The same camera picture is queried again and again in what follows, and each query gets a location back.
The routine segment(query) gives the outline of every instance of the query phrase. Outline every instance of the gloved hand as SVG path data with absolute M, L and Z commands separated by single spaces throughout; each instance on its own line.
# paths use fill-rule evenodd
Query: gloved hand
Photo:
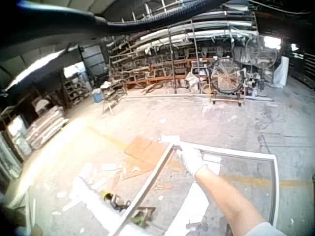
M 197 171 L 206 164 L 202 161 L 202 156 L 199 150 L 191 147 L 182 147 L 183 151 L 177 150 L 176 153 L 180 157 L 183 166 L 193 176 Z

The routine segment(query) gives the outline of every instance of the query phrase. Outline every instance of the ceiling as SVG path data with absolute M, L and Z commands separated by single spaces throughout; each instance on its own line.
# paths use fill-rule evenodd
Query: ceiling
M 171 2 L 173 0 L 164 0 L 165 4 L 168 2 Z M 39 3 L 39 4 L 46 4 L 46 5 L 54 5 L 54 6 L 62 6 L 62 7 L 70 7 L 82 11 L 89 11 L 97 15 L 105 16 L 108 20 L 117 20 L 124 17 L 124 19 L 128 20 L 132 12 L 136 14 L 136 17 L 138 19 L 142 16 L 143 11 L 145 11 L 143 5 L 144 2 L 146 2 L 151 9 L 155 9 L 161 4 L 160 0 L 29 0 L 29 2 L 33 3 Z M 302 0 L 300 2 L 301 4 L 293 4 L 295 1 L 293 0 L 280 0 L 280 1 L 273 1 L 273 0 L 263 0 L 265 4 L 272 5 L 274 7 L 277 7 L 279 9 L 288 9 L 288 10 L 294 10 L 295 11 L 301 11 L 303 9 L 307 9 L 307 4 L 304 4 L 305 1 Z M 258 6 L 258 11 L 268 11 L 268 8 L 262 8 L 261 6 Z M 296 17 L 308 17 L 306 19 L 300 19 L 300 20 L 307 20 L 307 22 L 310 22 L 309 18 L 310 15 L 293 15 L 286 17 L 290 18 L 296 18 Z M 13 58 L 10 58 L 6 61 L 3 61 L 0 63 L 0 88 L 4 89 L 8 84 L 23 70 L 25 70 L 27 67 L 32 65 L 35 61 L 38 59 L 53 53 L 58 52 L 62 49 L 68 49 L 78 42 L 72 42 L 72 43 L 63 43 L 58 45 L 51 45 L 47 47 L 37 48 L 33 51 L 29 51 L 26 53 L 23 53 L 21 55 L 15 56 Z
M 89 11 L 94 14 L 102 14 L 104 10 L 115 0 L 30 0 L 37 4 L 70 7 L 81 11 Z M 65 43 L 37 48 L 33 51 L 10 58 L 0 63 L 0 89 L 6 88 L 9 83 L 40 58 L 63 49 L 70 48 L 77 44 Z

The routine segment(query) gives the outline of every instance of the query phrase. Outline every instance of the standing fan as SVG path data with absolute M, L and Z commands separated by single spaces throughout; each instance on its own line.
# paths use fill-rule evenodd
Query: standing fan
M 277 59 L 277 49 L 266 46 L 264 36 L 253 36 L 245 45 L 245 53 L 253 66 L 267 69 L 273 66 Z

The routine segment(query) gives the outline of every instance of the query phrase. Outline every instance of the yellow line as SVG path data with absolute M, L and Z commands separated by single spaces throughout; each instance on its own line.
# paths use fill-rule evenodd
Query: yellow line
M 231 182 L 239 182 L 244 184 L 256 185 L 256 186 L 269 186 L 271 185 L 271 180 L 265 178 L 253 178 L 247 176 L 237 176 L 230 174 L 220 175 L 223 179 Z M 312 182 L 300 181 L 300 180 L 281 180 L 280 187 L 303 187 L 303 186 L 312 186 Z
M 109 136 L 109 135 L 107 135 L 107 134 L 101 134 L 98 130 L 96 130 L 96 129 L 94 129 L 94 128 L 88 126 L 88 125 L 87 125 L 86 127 L 87 127 L 89 130 L 91 130 L 91 131 L 93 131 L 94 133 L 96 133 L 96 134 L 98 134 L 99 136 L 101 136 L 102 138 L 104 138 L 104 139 L 110 141 L 111 143 L 113 143 L 113 144 L 119 146 L 119 147 L 120 147 L 121 149 L 123 149 L 123 150 L 125 150 L 125 148 L 128 146 L 128 144 L 126 144 L 126 143 L 124 143 L 124 142 L 122 142 L 122 141 L 120 141 L 120 140 L 118 140 L 118 139 L 115 139 L 114 137 L 111 137 L 111 136 Z

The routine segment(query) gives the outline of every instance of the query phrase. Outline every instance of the plywood sheet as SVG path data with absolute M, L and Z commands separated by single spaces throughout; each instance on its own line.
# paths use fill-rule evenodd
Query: plywood sheet
M 146 148 L 152 141 L 143 137 L 135 137 L 135 139 L 125 148 L 124 153 L 139 159 Z
M 156 166 L 167 146 L 168 144 L 165 143 L 151 142 L 139 159 Z

